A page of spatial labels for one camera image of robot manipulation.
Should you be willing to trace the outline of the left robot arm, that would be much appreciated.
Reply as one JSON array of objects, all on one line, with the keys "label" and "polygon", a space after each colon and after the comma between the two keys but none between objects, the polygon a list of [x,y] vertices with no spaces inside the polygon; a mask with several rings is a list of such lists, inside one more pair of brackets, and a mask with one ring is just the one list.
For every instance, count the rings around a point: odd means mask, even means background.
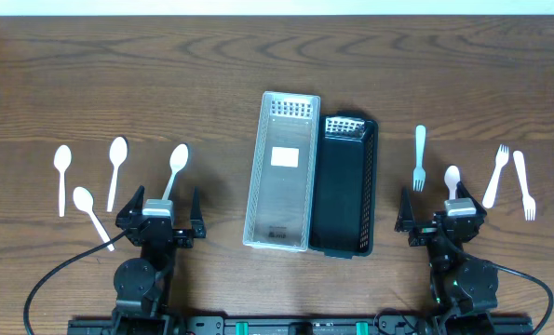
[{"label": "left robot arm", "polygon": [[142,186],[117,213],[115,225],[141,249],[138,258],[125,261],[115,271],[114,317],[119,327],[148,330],[157,323],[162,332],[169,333],[179,325],[168,310],[175,253],[179,248],[192,248],[196,238],[207,234],[198,190],[194,190],[190,222],[190,229],[176,228],[173,203],[146,200]]}]

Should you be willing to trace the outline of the white plastic fork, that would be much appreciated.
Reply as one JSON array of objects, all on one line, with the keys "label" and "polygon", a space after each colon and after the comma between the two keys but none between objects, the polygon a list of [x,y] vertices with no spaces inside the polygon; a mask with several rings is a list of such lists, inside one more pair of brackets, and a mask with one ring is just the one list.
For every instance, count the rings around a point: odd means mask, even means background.
[{"label": "white plastic fork", "polygon": [[426,172],[423,168],[423,159],[426,144],[426,127],[418,125],[415,128],[415,168],[413,170],[412,188],[415,192],[422,192],[426,180]]},{"label": "white plastic fork", "polygon": [[494,205],[502,169],[507,164],[508,159],[509,148],[506,145],[501,144],[495,156],[492,176],[481,202],[485,208],[492,208]]},{"label": "white plastic fork", "polygon": [[524,218],[526,221],[534,221],[536,203],[534,198],[529,193],[524,155],[521,151],[514,151],[513,159],[520,183]]}]

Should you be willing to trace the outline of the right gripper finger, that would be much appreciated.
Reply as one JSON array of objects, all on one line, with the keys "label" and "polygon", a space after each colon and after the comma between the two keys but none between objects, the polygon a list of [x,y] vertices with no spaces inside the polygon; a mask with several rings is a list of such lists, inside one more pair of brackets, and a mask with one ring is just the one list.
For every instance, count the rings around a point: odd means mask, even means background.
[{"label": "right gripper finger", "polygon": [[457,182],[456,198],[465,205],[468,205],[474,215],[487,214],[485,208],[471,195],[461,181]]},{"label": "right gripper finger", "polygon": [[416,225],[416,220],[412,211],[412,204],[408,189],[403,187],[401,190],[399,214],[395,224],[396,232],[409,232]]}]

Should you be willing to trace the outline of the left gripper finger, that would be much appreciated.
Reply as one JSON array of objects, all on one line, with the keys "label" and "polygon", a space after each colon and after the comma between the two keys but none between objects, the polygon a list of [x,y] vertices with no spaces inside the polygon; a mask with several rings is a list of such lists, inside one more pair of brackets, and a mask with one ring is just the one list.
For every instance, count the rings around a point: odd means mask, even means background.
[{"label": "left gripper finger", "polygon": [[117,213],[115,225],[118,228],[129,227],[135,217],[142,215],[144,192],[145,188],[141,185],[134,196],[132,196],[126,205]]},{"label": "left gripper finger", "polygon": [[201,212],[199,193],[197,188],[194,189],[193,193],[192,206],[190,211],[190,223],[191,230],[189,235],[192,239],[206,237],[207,230]]}]

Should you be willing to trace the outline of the clear plastic basket tray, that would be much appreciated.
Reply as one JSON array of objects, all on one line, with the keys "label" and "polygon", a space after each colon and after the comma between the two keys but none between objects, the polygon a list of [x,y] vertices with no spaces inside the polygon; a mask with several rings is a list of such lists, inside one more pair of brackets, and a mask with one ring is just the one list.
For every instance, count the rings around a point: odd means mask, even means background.
[{"label": "clear plastic basket tray", "polygon": [[308,249],[321,99],[266,91],[262,97],[242,243]]}]

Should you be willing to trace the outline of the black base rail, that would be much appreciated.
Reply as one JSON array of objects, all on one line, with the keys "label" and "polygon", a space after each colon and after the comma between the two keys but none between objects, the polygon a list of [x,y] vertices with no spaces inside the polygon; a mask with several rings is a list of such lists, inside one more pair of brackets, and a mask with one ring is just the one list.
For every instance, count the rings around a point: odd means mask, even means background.
[{"label": "black base rail", "polygon": [[414,315],[373,318],[223,318],[193,316],[187,320],[118,316],[108,320],[71,320],[70,335],[370,335],[370,334],[531,334],[529,317],[477,315],[450,318],[443,327]]}]

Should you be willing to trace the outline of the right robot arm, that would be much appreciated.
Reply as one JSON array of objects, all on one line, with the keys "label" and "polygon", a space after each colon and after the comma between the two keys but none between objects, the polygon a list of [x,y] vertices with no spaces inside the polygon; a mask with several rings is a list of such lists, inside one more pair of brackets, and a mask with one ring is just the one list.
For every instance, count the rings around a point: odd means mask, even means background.
[{"label": "right robot arm", "polygon": [[430,290],[438,311],[430,327],[446,331],[450,319],[483,315],[497,306],[497,271],[484,261],[467,256],[463,245],[480,232],[487,211],[467,191],[456,184],[455,199],[446,200],[444,209],[429,221],[418,221],[413,214],[409,191],[401,191],[397,232],[408,235],[411,247],[427,249],[430,267]]}]

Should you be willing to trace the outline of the black plastic basket tray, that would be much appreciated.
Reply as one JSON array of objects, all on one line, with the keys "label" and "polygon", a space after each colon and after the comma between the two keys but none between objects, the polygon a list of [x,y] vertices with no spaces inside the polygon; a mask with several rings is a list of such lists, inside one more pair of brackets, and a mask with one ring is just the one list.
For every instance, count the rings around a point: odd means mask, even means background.
[{"label": "black plastic basket tray", "polygon": [[309,247],[327,257],[372,253],[378,125],[358,114],[320,117]]}]

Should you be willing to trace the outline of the white plastic spoon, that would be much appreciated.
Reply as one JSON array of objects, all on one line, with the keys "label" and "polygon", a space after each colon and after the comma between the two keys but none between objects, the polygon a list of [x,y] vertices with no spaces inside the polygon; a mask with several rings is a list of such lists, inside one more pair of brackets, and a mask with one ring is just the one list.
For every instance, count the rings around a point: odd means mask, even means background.
[{"label": "white plastic spoon", "polygon": [[445,171],[444,182],[449,191],[449,200],[456,198],[457,183],[461,180],[459,168],[455,165],[449,166]]},{"label": "white plastic spoon", "polygon": [[187,165],[189,158],[189,149],[185,143],[179,144],[171,153],[169,158],[169,166],[171,175],[163,193],[162,199],[168,200],[177,174]]},{"label": "white plastic spoon", "polygon": [[63,217],[65,215],[65,205],[66,205],[66,185],[65,185],[65,172],[67,168],[71,165],[72,162],[72,153],[71,149],[63,144],[60,146],[55,155],[54,155],[54,167],[59,171],[59,197],[58,197],[58,206],[59,206],[59,216]]},{"label": "white plastic spoon", "polygon": [[128,143],[126,139],[124,137],[115,138],[109,150],[109,158],[113,165],[113,174],[110,181],[110,188],[109,188],[109,194],[107,199],[107,206],[106,206],[107,212],[111,212],[113,210],[119,168],[125,162],[125,160],[127,159],[127,156],[128,156]]},{"label": "white plastic spoon", "polygon": [[90,191],[81,186],[75,187],[73,200],[77,209],[88,214],[101,240],[104,243],[109,242],[111,238],[94,212],[94,198]]}]

